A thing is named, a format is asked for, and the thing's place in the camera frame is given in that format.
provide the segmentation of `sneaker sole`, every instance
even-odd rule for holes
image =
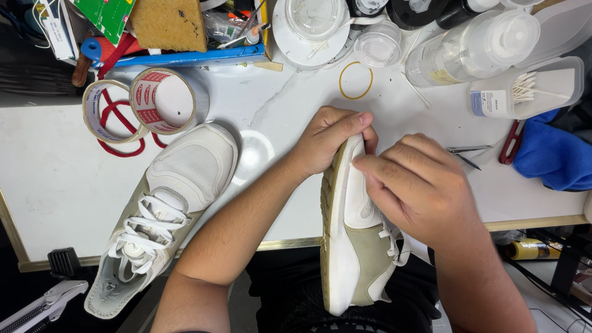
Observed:
[[[362,136],[341,145],[321,182],[321,285],[325,309],[341,315],[350,305],[359,279],[359,261],[345,232],[343,208],[351,156]]]

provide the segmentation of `fingernail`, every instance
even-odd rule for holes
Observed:
[[[362,125],[366,125],[369,124],[370,121],[372,121],[372,115],[370,114],[370,112],[362,112],[360,113],[360,124]]]

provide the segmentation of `forearm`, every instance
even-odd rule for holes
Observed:
[[[288,153],[216,213],[185,248],[175,271],[221,286],[232,283],[305,180],[291,165]]]
[[[462,245],[452,241],[435,252],[438,291],[450,322],[471,333],[536,332],[487,230],[479,227]]]

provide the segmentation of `white table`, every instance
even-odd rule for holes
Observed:
[[[540,180],[525,179],[512,166],[497,162],[512,121],[473,116],[466,103],[466,84],[421,89],[433,105],[426,109],[401,78],[401,67],[393,66],[374,70],[369,92],[348,100],[339,91],[338,79],[343,67],[355,60],[351,56],[336,68],[315,72],[297,72],[289,65],[282,72],[252,65],[193,71],[207,82],[210,92],[207,121],[234,132],[259,132],[271,143],[276,158],[296,142],[322,105],[371,111],[380,138],[379,152],[404,134],[416,132],[443,146],[495,145],[478,156],[466,154],[482,171],[464,165],[483,222],[527,220],[495,223],[491,230],[540,222],[585,222],[581,214],[587,193],[546,189]],[[277,56],[274,61],[282,62]],[[110,78],[130,80],[134,76],[113,73]],[[346,94],[359,95],[368,86],[369,70],[352,65],[342,83]],[[133,151],[136,147],[137,142],[115,148]],[[143,171],[160,148],[146,136],[141,155],[112,156],[88,132],[81,107],[72,105],[0,109],[0,151],[0,188],[9,209],[0,200],[0,219],[11,235],[20,269],[29,271],[47,269],[47,253],[69,246],[83,264],[96,263]],[[190,235],[268,166],[261,165],[255,172],[239,169],[236,176],[246,182],[235,180]],[[320,175],[313,176],[294,192],[264,238],[267,248],[311,245],[321,236],[320,180]],[[554,216],[563,217],[548,219]]]

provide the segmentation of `black pants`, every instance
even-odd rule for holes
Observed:
[[[317,246],[255,253],[246,270],[252,282],[249,294],[261,297],[259,333],[310,332],[311,328],[345,323],[392,333],[423,333],[431,332],[432,319],[441,316],[434,307],[438,301],[436,270],[411,255],[385,287],[392,303],[351,306],[335,317],[323,306],[319,258]]]

